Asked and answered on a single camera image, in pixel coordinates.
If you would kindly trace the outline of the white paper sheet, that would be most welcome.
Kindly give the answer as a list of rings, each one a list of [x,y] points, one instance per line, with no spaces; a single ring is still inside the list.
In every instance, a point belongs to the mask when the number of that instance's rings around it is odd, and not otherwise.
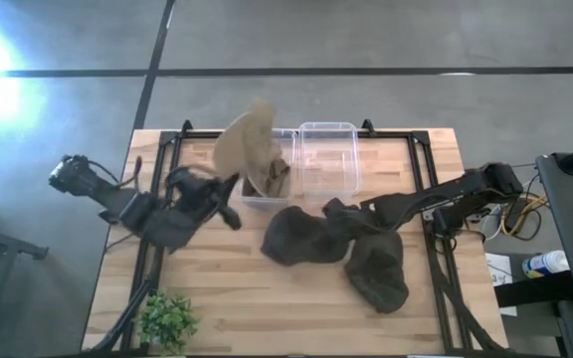
[[[508,256],[486,253],[486,264],[493,286],[513,283],[510,260]]]

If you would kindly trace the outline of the clear plastic bin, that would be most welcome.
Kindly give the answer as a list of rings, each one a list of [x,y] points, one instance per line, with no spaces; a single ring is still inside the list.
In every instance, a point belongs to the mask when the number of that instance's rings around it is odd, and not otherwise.
[[[246,177],[241,184],[241,201],[250,208],[260,211],[278,211],[287,207],[296,192],[297,133],[292,129],[274,129],[272,141],[280,150],[279,158],[282,158],[290,166],[290,194],[286,198],[262,197],[249,181],[249,177]]]
[[[350,201],[361,187],[357,128],[350,122],[305,122],[298,129],[305,201]]]

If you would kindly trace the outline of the green plant in white pot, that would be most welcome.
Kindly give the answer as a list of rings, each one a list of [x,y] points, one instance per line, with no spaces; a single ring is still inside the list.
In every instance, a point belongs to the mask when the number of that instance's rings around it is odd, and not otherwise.
[[[198,322],[188,297],[161,291],[147,297],[136,318],[140,341],[158,344],[163,355],[182,355]]]

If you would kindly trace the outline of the beige cap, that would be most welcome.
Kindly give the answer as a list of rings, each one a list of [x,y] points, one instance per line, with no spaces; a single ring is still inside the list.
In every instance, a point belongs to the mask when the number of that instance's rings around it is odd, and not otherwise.
[[[273,138],[275,115],[273,105],[256,100],[225,129],[216,141],[212,156],[220,177],[265,169],[281,157],[282,150]]]
[[[279,158],[264,169],[251,171],[249,181],[262,197],[286,198],[290,194],[290,177],[290,166]]]

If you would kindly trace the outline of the white wipes canister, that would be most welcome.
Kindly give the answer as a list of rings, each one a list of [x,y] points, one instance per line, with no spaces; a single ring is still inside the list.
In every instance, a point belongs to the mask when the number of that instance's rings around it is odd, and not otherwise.
[[[540,278],[570,270],[563,251],[552,251],[531,257],[525,260],[521,267],[523,273],[529,278]]]

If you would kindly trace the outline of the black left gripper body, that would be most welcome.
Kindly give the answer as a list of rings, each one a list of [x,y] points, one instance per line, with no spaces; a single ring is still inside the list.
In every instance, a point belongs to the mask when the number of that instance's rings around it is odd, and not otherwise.
[[[195,222],[207,222],[216,213],[227,213],[224,204],[224,182],[217,177],[194,174],[189,167],[178,167],[166,178],[166,183],[179,192],[172,208]]]

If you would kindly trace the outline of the black table frame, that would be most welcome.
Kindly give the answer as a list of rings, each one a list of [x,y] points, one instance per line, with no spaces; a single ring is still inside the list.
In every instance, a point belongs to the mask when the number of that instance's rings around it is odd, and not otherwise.
[[[486,257],[464,230],[500,198],[499,167],[465,171],[454,133],[288,133],[289,194],[234,193],[242,224],[215,216],[175,252],[109,237],[88,353],[161,353],[138,322],[157,293],[189,302],[187,358],[503,354]]]

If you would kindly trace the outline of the dark grey cap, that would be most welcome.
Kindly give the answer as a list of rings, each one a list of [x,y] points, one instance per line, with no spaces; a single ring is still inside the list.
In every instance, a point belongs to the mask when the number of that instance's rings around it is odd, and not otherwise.
[[[352,286],[376,312],[392,313],[409,296],[403,263],[402,239],[391,231],[358,239],[344,270]]]
[[[331,264],[344,259],[349,242],[332,234],[327,219],[299,206],[277,212],[269,222],[261,252],[286,267],[301,263]]]

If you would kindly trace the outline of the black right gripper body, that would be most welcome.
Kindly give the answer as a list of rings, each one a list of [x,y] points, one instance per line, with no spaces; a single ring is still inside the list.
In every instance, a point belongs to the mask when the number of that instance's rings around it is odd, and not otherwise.
[[[382,233],[366,211],[355,205],[346,206],[337,198],[328,201],[322,212],[326,231],[334,239],[360,239]]]

